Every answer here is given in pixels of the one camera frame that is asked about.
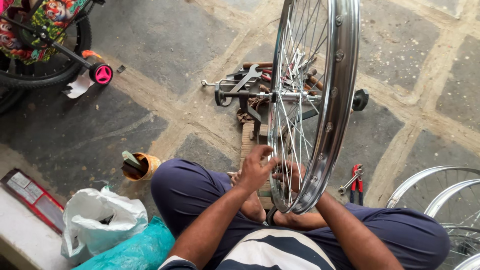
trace spanner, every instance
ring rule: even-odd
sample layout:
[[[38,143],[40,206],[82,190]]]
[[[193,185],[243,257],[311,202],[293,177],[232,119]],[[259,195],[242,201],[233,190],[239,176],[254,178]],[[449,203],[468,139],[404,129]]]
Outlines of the spanner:
[[[358,177],[360,177],[360,175],[363,174],[363,171],[362,171],[361,167],[362,167],[362,165],[358,166],[358,170],[355,172],[355,175],[352,177],[352,179],[350,179],[350,181],[345,186],[341,186],[338,189],[338,191],[340,191],[341,195],[344,195],[345,191],[353,183],[353,181],[355,181],[355,179],[357,179]]]
[[[258,67],[258,64],[252,65],[250,67],[250,70],[248,73],[245,75],[245,77],[235,86],[230,90],[230,93],[237,93],[240,88],[246,84],[251,78],[258,78],[262,75],[262,71],[257,72],[256,68]],[[228,106],[232,102],[232,98],[228,97],[226,98],[225,102],[222,103],[223,106]]]

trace hand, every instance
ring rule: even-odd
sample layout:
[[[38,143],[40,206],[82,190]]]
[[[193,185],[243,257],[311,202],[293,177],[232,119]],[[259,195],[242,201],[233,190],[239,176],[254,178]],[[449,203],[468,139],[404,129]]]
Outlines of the hand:
[[[305,167],[302,164],[293,163],[288,160],[284,160],[282,162],[282,168],[279,171],[280,173],[272,174],[272,177],[274,179],[283,181],[284,178],[285,180],[287,179],[286,174],[288,174],[289,179],[291,175],[290,189],[291,191],[298,193],[300,188],[300,185],[299,185],[300,176],[302,177],[302,179],[303,177],[305,177],[305,172],[306,172]]]
[[[279,159],[274,157],[262,167],[260,161],[262,157],[268,156],[273,148],[267,145],[255,146],[250,154],[243,161],[238,187],[245,189],[250,193],[259,189],[268,179],[272,169],[278,164]]]

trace white plastic bag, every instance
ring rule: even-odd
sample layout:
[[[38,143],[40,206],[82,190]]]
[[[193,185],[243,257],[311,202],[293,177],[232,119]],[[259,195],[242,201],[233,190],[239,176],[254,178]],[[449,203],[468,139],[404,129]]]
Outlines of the white plastic bag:
[[[105,186],[101,191],[77,191],[63,212],[65,230],[60,253],[74,265],[109,250],[148,225],[140,200],[118,196]]]

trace colorful fabric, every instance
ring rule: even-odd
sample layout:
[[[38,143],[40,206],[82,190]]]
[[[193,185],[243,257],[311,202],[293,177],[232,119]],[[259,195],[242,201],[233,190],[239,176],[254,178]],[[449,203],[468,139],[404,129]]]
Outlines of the colorful fabric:
[[[66,37],[64,32],[73,18],[83,8],[87,0],[39,0],[42,3],[33,13],[28,22],[33,28],[47,26],[47,32],[51,39],[62,43]],[[29,0],[3,0],[2,15],[13,19],[20,14],[28,18],[31,13]],[[25,45],[13,32],[12,25],[4,19],[0,19],[0,51],[8,58],[19,59],[25,64],[32,64],[37,61],[48,61],[57,50],[46,48],[46,44],[39,39],[32,43],[38,49]]]

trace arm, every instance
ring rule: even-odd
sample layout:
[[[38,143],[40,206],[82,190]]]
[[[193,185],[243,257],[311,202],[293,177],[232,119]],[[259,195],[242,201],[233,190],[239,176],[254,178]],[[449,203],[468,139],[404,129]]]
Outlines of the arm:
[[[260,165],[262,156],[270,154],[272,150],[266,145],[252,149],[243,162],[240,182],[188,226],[175,242],[168,258],[176,255],[191,261],[198,269],[207,264],[242,203],[266,182],[276,166],[276,159],[271,159],[265,167]]]
[[[315,207],[355,269],[403,269],[385,244],[328,192],[322,194]]]

